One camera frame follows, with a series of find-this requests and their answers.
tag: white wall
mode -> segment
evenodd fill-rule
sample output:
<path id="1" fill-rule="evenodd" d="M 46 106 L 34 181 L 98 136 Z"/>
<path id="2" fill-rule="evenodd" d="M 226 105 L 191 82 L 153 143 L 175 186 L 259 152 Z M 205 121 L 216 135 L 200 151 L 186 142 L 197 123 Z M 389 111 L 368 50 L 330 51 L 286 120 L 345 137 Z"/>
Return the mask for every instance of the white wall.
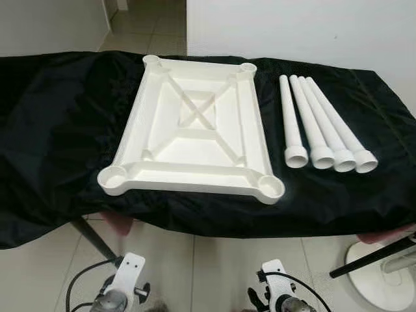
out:
<path id="1" fill-rule="evenodd" d="M 416 116 L 416 0 L 187 0 L 188 54 L 375 70 Z"/>
<path id="2" fill-rule="evenodd" d="M 97 51 L 107 33 L 101 0 L 0 0 L 0 56 Z"/>

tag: white round base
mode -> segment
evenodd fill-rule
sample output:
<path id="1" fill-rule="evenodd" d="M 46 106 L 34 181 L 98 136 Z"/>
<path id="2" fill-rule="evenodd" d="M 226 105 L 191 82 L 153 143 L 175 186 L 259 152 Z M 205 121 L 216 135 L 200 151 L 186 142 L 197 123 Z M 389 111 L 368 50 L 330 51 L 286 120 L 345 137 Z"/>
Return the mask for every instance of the white round base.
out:
<path id="1" fill-rule="evenodd" d="M 380 244 L 352 245 L 346 253 L 346 263 L 350 263 L 383 247 Z M 372 305 L 386 311 L 402 311 L 408 308 L 415 294 L 415 284 L 407 268 L 384 273 L 379 260 L 370 265 L 348 273 L 357 291 Z"/>

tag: black cable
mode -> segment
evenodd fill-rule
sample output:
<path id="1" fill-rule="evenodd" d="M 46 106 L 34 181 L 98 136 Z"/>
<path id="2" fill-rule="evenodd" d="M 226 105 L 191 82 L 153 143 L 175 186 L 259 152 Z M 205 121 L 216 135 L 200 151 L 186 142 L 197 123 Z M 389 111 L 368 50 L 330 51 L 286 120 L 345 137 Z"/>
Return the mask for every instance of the black cable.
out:
<path id="1" fill-rule="evenodd" d="M 289 278 L 290 280 L 293 280 L 297 283 L 299 283 L 300 285 L 302 285 L 303 287 L 305 287 L 307 290 L 309 290 L 311 293 L 313 293 L 315 295 L 315 297 L 317 297 L 319 299 L 319 301 L 324 305 L 325 309 L 328 312 L 332 312 L 330 307 L 328 307 L 328 305 L 326 304 L 326 302 L 324 301 L 324 299 L 322 299 L 321 296 L 318 295 L 318 293 L 316 291 L 314 291 L 308 284 L 302 282 L 300 279 L 297 279 L 294 276 L 285 274 L 285 273 L 281 273 L 281 272 L 262 272 L 262 274 L 264 274 L 265 276 L 269 276 L 269 275 L 279 275 L 279 276 L 283 276 L 285 278 Z"/>
<path id="2" fill-rule="evenodd" d="M 94 303 L 93 302 L 85 302 L 85 303 L 83 303 L 83 304 L 79 304 L 79 305 L 77 305 L 75 308 L 73 308 L 72 310 L 71 310 L 71 312 L 76 312 L 78 309 L 80 309 L 80 308 L 82 308 L 82 307 L 90 307 L 90 306 L 92 306 Z"/>
<path id="3" fill-rule="evenodd" d="M 77 275 L 75 275 L 73 277 L 73 279 L 71 280 L 70 285 L 68 286 L 68 290 L 66 291 L 66 299 L 65 299 L 65 312 L 71 312 L 70 311 L 70 299 L 71 299 L 71 291 L 72 291 L 72 287 L 73 284 L 75 284 L 75 282 L 78 280 L 78 278 L 83 275 L 85 272 L 88 272 L 89 270 L 92 270 L 93 268 L 96 268 L 100 265 L 106 265 L 107 263 L 111 263 L 111 262 L 117 262 L 120 259 L 122 259 L 123 257 L 117 257 L 114 259 L 109 259 L 109 260 L 105 260 L 99 263 L 96 263 L 94 265 L 90 265 L 89 267 L 85 268 L 84 270 L 80 271 L 80 273 L 78 273 Z"/>

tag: table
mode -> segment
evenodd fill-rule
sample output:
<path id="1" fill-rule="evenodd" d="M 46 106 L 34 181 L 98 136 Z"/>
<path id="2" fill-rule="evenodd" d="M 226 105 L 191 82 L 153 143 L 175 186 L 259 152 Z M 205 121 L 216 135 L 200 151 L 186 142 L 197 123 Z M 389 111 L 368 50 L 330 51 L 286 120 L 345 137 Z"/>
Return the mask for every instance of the table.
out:
<path id="1" fill-rule="evenodd" d="M 174 57 L 258 67 L 272 169 L 286 186 L 278 203 L 156 190 L 106 195 L 96 177 L 122 137 L 144 73 L 142 57 L 107 51 L 0 58 L 0 248 L 102 210 L 164 229 L 240 238 L 356 234 L 416 221 L 416 120 L 394 92 L 373 71 L 272 58 Z M 312 76 L 377 156 L 377 169 L 340 174 L 311 164 L 286 167 L 281 74 Z"/>

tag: doorway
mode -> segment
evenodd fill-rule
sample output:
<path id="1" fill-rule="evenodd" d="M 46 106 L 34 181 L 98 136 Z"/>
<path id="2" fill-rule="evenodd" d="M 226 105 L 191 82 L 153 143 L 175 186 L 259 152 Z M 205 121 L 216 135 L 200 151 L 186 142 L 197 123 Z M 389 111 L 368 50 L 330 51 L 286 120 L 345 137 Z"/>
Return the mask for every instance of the doorway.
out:
<path id="1" fill-rule="evenodd" d="M 130 0 L 127 10 L 111 17 L 112 31 L 100 51 L 118 50 L 139 54 L 186 55 L 186 0 Z"/>

